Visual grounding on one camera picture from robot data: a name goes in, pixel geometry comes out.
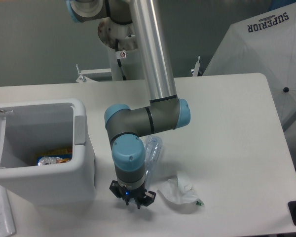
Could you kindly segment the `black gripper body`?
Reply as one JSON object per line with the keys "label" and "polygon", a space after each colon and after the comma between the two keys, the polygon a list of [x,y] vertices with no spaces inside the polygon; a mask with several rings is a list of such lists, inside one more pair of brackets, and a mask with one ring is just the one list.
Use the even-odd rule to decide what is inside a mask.
{"label": "black gripper body", "polygon": [[125,183],[118,182],[116,197],[121,199],[128,197],[142,200],[146,196],[146,191],[145,182],[142,182],[141,185],[135,184],[135,188],[130,188],[129,186],[126,186]]}

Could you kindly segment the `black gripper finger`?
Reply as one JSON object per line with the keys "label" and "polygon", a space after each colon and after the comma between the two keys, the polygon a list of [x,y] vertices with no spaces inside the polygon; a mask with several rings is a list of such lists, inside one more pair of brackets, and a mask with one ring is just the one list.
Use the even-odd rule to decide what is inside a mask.
{"label": "black gripper finger", "polygon": [[116,180],[112,180],[109,190],[117,197],[125,201],[129,205],[130,191],[125,186],[120,186]]}
{"label": "black gripper finger", "polygon": [[146,191],[144,193],[138,194],[136,197],[134,197],[134,200],[137,205],[137,208],[140,209],[141,206],[148,207],[149,205],[154,203],[155,198],[156,198],[155,192]]}

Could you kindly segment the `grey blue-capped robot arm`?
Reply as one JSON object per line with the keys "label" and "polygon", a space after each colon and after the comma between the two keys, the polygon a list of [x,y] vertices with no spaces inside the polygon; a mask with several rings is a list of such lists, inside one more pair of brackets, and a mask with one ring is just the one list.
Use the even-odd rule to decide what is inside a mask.
{"label": "grey blue-capped robot arm", "polygon": [[132,71],[146,80],[150,105],[132,110],[115,104],[106,109],[104,119],[116,172],[110,190],[126,203],[149,206],[156,194],[145,188],[146,154],[141,137],[190,122],[188,103],[177,96],[157,1],[68,0],[66,5],[76,22],[101,21],[98,37],[112,51],[111,69],[119,69],[124,80],[129,79],[125,59],[132,51],[140,55],[141,65]]}

